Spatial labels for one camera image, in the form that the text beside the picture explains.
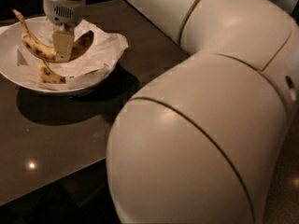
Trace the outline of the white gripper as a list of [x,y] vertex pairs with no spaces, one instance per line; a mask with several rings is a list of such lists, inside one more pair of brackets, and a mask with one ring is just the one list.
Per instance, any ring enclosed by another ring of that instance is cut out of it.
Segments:
[[56,24],[53,26],[52,43],[58,63],[70,60],[75,35],[74,28],[68,26],[81,22],[85,4],[86,0],[43,0],[47,18]]

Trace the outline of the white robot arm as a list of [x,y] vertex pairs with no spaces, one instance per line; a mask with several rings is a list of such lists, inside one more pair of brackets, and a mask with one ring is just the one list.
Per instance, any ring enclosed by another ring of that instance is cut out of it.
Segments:
[[262,224],[298,108],[298,0],[126,0],[188,58],[117,116],[107,179],[121,224]]

